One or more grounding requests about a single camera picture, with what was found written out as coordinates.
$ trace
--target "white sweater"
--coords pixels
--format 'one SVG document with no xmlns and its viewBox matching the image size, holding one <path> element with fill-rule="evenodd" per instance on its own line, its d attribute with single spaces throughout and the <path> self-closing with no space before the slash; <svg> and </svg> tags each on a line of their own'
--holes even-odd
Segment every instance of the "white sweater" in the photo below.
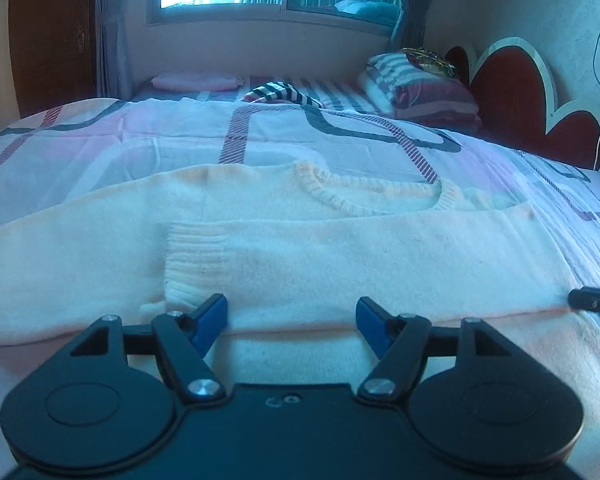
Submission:
<svg viewBox="0 0 600 480">
<path fill-rule="evenodd" d="M 351 326 L 362 295 L 433 320 L 564 303 L 573 277 L 533 210 L 497 205 L 307 163 L 112 186 L 0 227 L 0 344 L 147 322 L 165 291 L 178 306 L 224 292 L 235 331 Z"/>
</svg>

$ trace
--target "folded pink cloth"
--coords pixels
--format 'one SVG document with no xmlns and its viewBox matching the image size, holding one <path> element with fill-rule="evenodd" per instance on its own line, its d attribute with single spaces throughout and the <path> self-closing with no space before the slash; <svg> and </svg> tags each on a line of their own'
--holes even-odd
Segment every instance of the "folded pink cloth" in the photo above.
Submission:
<svg viewBox="0 0 600 480">
<path fill-rule="evenodd" d="M 217 72 L 170 72 L 157 75 L 151 83 L 168 92 L 213 92 L 238 88 L 244 79 Z"/>
</svg>

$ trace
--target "striped bed sheet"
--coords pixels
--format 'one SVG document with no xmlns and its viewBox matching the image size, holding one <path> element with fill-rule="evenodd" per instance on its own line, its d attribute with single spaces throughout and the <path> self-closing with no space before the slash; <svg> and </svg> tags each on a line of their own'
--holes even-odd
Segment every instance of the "striped bed sheet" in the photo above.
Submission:
<svg viewBox="0 0 600 480">
<path fill-rule="evenodd" d="M 364 91 L 358 86 L 345 82 L 301 77 L 248 76 L 244 78 L 244 86 L 240 88 L 215 92 L 185 93 L 158 90 L 152 86 L 151 81 L 148 81 L 142 85 L 133 101 L 140 102 L 146 99 L 179 101 L 187 97 L 196 101 L 238 102 L 251 89 L 271 81 L 288 83 L 332 110 L 353 110 L 361 114 L 380 114 L 378 107 L 369 100 Z"/>
</svg>

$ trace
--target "bed sheet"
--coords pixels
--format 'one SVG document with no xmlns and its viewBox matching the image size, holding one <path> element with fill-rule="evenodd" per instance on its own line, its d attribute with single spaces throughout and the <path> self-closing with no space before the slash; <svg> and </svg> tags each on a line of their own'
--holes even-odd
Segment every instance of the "bed sheet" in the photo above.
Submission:
<svg viewBox="0 0 600 480">
<path fill-rule="evenodd" d="M 380 110 L 366 97 L 364 91 L 349 83 L 300 77 L 247 76 L 244 85 L 232 90 L 216 92 L 167 92 L 155 89 L 151 81 L 145 83 L 133 98 L 139 102 L 146 99 L 179 101 L 183 97 L 196 101 L 240 102 L 251 89 L 271 81 L 283 81 L 322 102 L 333 110 L 355 110 L 361 114 L 378 114 Z"/>
<path fill-rule="evenodd" d="M 529 200 L 580 284 L 600 286 L 600 173 L 446 130 L 300 105 L 100 99 L 19 121 L 0 132 L 0 225 L 163 171 L 300 159 L 336 174 L 443 177 Z M 61 342 L 0 352 L 4 393 Z"/>
</svg>

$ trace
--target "sweater collar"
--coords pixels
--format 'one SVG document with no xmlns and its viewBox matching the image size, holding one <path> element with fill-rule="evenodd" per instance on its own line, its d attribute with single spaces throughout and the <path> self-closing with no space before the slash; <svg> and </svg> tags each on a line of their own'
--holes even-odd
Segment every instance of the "sweater collar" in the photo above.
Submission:
<svg viewBox="0 0 600 480">
<path fill-rule="evenodd" d="M 327 186 L 345 186 L 373 192 L 385 192 L 391 195 L 409 195 L 424 198 L 437 197 L 436 203 L 426 211 L 449 210 L 456 207 L 458 199 L 462 197 L 462 190 L 450 180 L 440 178 L 433 184 L 419 182 L 391 182 L 378 178 L 341 176 L 329 173 L 318 168 L 311 162 L 297 162 L 295 164 L 296 177 L 302 188 L 313 195 L 320 202 L 343 211 L 348 216 L 380 216 L 395 214 L 394 211 L 375 209 L 368 206 L 355 204 L 337 195 Z"/>
</svg>

